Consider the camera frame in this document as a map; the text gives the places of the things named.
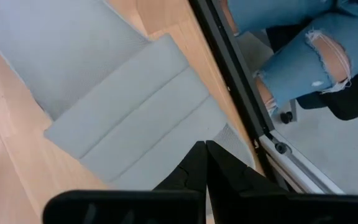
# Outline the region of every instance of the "denim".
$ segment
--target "denim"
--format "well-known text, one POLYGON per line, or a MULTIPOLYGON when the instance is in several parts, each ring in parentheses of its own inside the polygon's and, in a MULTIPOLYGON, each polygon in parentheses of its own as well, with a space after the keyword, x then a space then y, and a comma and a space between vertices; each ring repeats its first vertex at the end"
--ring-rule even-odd
POLYGON ((358 74, 358 0, 228 0, 228 6, 240 33, 313 19, 257 71, 273 95, 274 110, 308 93, 340 91, 358 74), (344 49, 350 69, 342 83, 329 74, 313 45, 318 36, 344 49))

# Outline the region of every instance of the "person's leg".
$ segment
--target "person's leg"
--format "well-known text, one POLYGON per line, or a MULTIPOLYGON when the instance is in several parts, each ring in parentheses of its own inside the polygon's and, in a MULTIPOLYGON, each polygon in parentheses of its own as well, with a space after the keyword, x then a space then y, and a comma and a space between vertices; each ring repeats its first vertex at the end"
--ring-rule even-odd
MULTIPOLYGON (((341 7, 358 14, 357 4, 348 5, 341 7)), ((357 74, 358 16, 332 12, 316 18, 272 56, 257 71, 256 83, 273 113, 299 96, 342 90, 357 74)))
POLYGON ((329 11, 336 0, 220 0, 234 33, 299 24, 329 11))

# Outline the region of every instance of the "wooden surface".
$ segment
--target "wooden surface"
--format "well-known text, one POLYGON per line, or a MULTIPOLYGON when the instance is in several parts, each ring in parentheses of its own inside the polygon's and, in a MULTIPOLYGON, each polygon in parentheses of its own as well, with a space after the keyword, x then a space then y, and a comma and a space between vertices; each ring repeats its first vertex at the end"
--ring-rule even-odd
MULTIPOLYGON (((171 34, 251 147, 187 1, 110 0, 110 3, 151 39, 171 34)), ((30 91, 0 56, 0 223, 40 223, 45 203, 56 194, 70 189, 106 189, 78 161, 43 137, 50 123, 30 91)), ((257 162, 257 171, 261 170, 257 162)))

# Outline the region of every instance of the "gray carpet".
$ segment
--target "gray carpet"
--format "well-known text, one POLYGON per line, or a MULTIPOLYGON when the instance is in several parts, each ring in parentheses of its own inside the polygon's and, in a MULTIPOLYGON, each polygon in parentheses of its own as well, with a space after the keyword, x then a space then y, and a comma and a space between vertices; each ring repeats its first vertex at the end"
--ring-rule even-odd
MULTIPOLYGON (((252 34, 239 37, 238 43, 251 72, 272 55, 252 34)), ((358 118, 341 121, 327 108, 300 106, 298 114, 300 121, 290 124, 273 117, 277 131, 343 191, 358 194, 358 118)))

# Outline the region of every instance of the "blue jeans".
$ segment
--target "blue jeans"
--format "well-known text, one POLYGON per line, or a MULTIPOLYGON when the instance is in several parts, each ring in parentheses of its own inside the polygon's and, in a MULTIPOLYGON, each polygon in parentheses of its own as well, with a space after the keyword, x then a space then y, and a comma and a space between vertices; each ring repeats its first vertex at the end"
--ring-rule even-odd
POLYGON ((257 71, 275 102, 270 112, 308 93, 342 90, 358 74, 358 0, 228 0, 227 5, 239 33, 313 18, 257 71), (312 43, 322 35, 339 44, 348 57, 347 79, 341 83, 312 43))

